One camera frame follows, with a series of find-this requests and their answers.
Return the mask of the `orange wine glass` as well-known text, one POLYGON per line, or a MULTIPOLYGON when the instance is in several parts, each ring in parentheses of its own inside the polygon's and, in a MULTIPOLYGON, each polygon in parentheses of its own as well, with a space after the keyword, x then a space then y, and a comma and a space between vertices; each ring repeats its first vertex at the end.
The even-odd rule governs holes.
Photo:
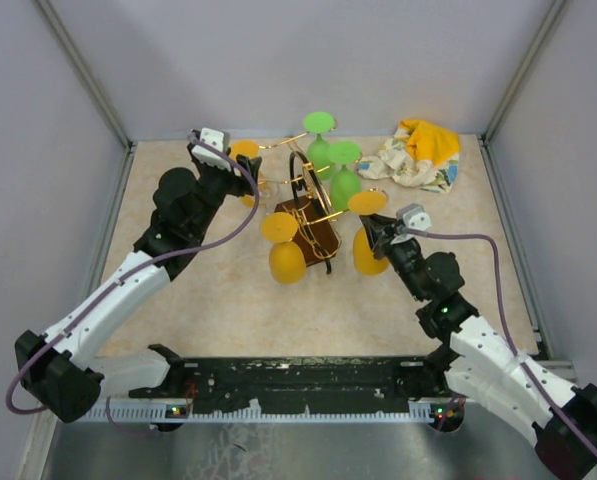
MULTIPOLYGON (((244 155, 249 158, 260 157, 259 147, 252 140, 239 140, 230 146, 229 157, 236 162, 237 155, 244 155)), ((243 195, 240 197, 242 204, 245 207, 253 207, 254 197, 251 194, 243 195)))
MULTIPOLYGON (((361 216, 378 213, 387 204, 387 194, 378 189, 370 189, 353 195, 348 201, 348 209, 361 216)), ((385 259, 377 260, 370 246, 368 233, 362 226, 356 233, 353 242, 353 259, 355 269, 366 276, 376 276, 388 267, 385 259)))
POLYGON ((285 285, 299 282, 307 266, 301 248, 294 241, 298 233, 297 220, 287 212, 275 212, 263 220, 260 230, 272 243, 268 263, 273 279, 285 285))

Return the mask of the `clear wine glass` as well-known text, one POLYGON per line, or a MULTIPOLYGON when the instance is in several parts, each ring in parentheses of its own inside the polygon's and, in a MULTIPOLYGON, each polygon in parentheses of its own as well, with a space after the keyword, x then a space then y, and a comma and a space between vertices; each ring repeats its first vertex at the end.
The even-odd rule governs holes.
POLYGON ((259 178, 257 183, 259 196, 265 200, 276 197, 282 185, 283 183, 277 180, 272 180, 265 177, 259 178))

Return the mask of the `green wine glass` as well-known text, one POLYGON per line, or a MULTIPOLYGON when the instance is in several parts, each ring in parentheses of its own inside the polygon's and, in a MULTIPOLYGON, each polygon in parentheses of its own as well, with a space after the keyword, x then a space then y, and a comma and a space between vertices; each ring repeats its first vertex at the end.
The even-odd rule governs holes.
POLYGON ((329 196, 336 211, 347 208, 349 199, 361 191, 361 182, 352 170, 352 166, 361 157, 360 147, 353 141, 339 141, 331 144, 327 150, 327 159, 336 172, 330 180, 329 196))
POLYGON ((334 173, 332 162, 327 157, 329 142, 323 138, 323 135, 333 130, 335 126, 336 120, 328 112, 312 112, 303 119, 304 129, 309 134, 315 135, 315 139, 307 148, 306 156, 321 180, 328 180, 334 173))

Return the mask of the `gold wire wine glass rack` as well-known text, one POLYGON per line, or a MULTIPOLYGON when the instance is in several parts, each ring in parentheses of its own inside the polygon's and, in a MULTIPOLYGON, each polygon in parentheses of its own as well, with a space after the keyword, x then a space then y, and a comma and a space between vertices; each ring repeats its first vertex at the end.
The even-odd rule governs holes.
POLYGON ((306 152, 291 140, 288 159, 291 198, 277 204, 275 212, 287 212, 298 222, 298 233, 294 241, 301 248, 307 268, 315 264, 325 265, 326 273, 333 270, 332 260, 338 254, 342 240, 333 226, 335 220, 346 213, 347 208, 336 211, 330 200, 330 180, 321 180, 307 159, 306 152))

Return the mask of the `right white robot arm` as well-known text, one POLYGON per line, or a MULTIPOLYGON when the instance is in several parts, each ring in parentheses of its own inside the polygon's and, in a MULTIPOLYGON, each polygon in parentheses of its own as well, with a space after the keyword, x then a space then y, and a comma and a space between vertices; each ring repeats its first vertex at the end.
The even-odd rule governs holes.
POLYGON ((371 255, 389 262, 412 297, 427 336, 441 345, 424 372, 439 396, 476 401, 516 430, 559 479, 583 479, 597 467, 597 386, 579 387, 536 362, 496 331, 462 295, 465 281, 452 252, 422 253, 426 231, 406 217, 360 218, 371 255))

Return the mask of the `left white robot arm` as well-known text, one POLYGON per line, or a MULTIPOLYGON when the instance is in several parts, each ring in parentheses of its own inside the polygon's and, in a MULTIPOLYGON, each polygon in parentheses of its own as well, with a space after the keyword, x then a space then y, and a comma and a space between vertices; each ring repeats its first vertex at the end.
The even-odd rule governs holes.
POLYGON ((84 416, 102 397, 156 389, 179 394, 186 373, 172 354, 152 346, 138 354, 103 358, 109 337, 153 294, 173 282, 201 251, 204 238, 227 196, 259 196, 260 158, 236 160, 221 155, 222 167, 192 161, 197 169, 176 167, 160 178, 153 194, 150 225, 112 276, 79 307, 42 334, 30 330, 14 344, 18 373, 5 394, 7 409, 22 386, 62 422, 84 416))

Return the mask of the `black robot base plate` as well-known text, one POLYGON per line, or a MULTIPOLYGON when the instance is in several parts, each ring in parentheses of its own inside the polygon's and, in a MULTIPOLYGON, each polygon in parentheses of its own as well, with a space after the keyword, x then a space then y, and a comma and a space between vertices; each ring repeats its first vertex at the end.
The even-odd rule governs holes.
POLYGON ((451 398, 443 364, 427 357, 167 356, 156 387, 132 399, 181 398, 198 414, 232 413, 255 400, 264 414, 406 413, 411 401, 451 398))

